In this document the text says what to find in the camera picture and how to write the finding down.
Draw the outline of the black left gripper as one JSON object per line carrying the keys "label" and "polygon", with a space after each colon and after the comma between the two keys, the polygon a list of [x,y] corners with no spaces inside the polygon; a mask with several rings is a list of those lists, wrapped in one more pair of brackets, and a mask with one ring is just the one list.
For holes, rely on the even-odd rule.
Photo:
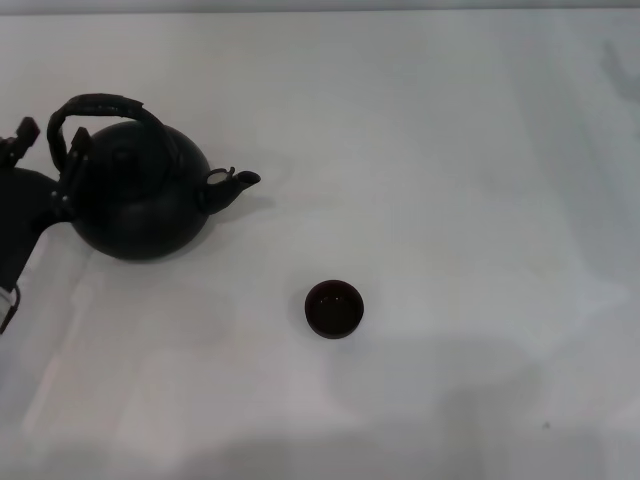
{"label": "black left gripper", "polygon": [[42,233],[74,220],[74,199],[89,165],[91,135],[80,127],[58,180],[17,167],[39,134],[36,121],[24,117],[15,135],[0,141],[1,288],[6,291],[15,288]]}

